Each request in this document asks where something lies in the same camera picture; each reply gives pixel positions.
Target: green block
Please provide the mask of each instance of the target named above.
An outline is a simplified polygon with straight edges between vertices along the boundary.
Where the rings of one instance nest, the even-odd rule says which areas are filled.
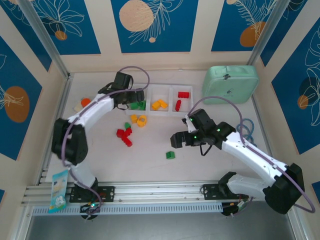
[[[146,100],[139,102],[139,109],[143,111],[146,110],[146,103]]]
[[[139,103],[138,102],[134,102],[134,103],[131,103],[131,109],[132,110],[135,110],[135,109],[138,109],[139,108]]]
[[[176,156],[175,156],[175,152],[174,151],[168,151],[166,154],[166,159],[175,159]]]
[[[125,129],[131,128],[130,123],[126,122],[126,123],[124,124],[124,128],[125,128]]]

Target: red block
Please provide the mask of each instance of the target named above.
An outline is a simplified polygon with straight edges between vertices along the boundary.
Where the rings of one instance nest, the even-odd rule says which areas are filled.
[[[128,128],[124,131],[123,136],[129,137],[131,134],[132,134],[132,129],[131,129],[131,127],[128,127]]]
[[[190,96],[190,93],[187,91],[178,91],[178,98],[188,99],[189,96]]]
[[[176,101],[176,104],[175,104],[175,110],[176,110],[177,112],[179,112],[180,107],[181,107],[181,100],[178,100],[178,101]]]
[[[130,141],[126,136],[123,136],[121,139],[128,147],[132,146],[132,141]]]
[[[116,131],[116,136],[118,137],[118,138],[122,138],[122,136],[125,134],[125,131],[124,130],[122,130],[122,129],[118,129],[117,131]]]

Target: green storage box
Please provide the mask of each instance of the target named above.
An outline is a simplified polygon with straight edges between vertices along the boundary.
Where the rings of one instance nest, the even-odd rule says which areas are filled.
[[[258,86],[259,78],[254,66],[213,66],[207,71],[202,96],[219,96],[235,104],[243,104]],[[205,104],[226,104],[221,99],[204,100]]]

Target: white tray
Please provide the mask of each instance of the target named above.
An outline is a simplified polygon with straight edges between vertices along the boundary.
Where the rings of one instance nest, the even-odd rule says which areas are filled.
[[[133,89],[143,88],[145,84],[135,83]],[[178,98],[178,92],[189,92],[189,98]],[[157,100],[162,99],[168,104],[167,108],[160,107],[157,111],[153,110],[151,105]],[[193,87],[190,85],[167,85],[167,84],[150,84],[144,90],[144,100],[146,100],[145,110],[125,110],[127,115],[147,115],[147,116],[169,116],[184,117],[194,106]],[[181,100],[180,111],[176,111],[177,100]]]

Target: white table surface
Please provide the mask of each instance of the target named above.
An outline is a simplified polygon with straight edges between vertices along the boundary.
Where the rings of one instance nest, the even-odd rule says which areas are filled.
[[[131,74],[136,83],[146,83],[147,78],[140,71],[125,71]],[[202,84],[206,71],[202,70],[157,70],[148,71],[153,84],[181,84],[193,86],[193,100],[196,103],[202,96]],[[84,97],[94,97],[98,90],[113,82],[115,72],[75,73],[63,118],[75,114],[73,107]],[[257,146],[267,152],[252,100],[238,104],[244,118],[255,124],[253,133]],[[216,124],[224,121],[236,127],[239,116],[229,104],[204,105]],[[131,122],[124,111],[114,109],[103,116],[87,135],[88,161],[92,173],[99,182],[167,182],[167,181],[208,181],[219,180],[229,171],[247,177],[257,177],[239,159],[212,147],[206,156],[200,155],[199,147],[171,147],[170,137],[187,127],[180,117],[149,116],[143,128],[132,124],[133,133],[129,136],[133,146],[127,147],[117,138],[117,129],[124,129],[125,122]],[[174,151],[175,159],[166,159],[166,152]],[[64,170],[61,161],[52,154],[45,181],[51,182],[52,175]]]

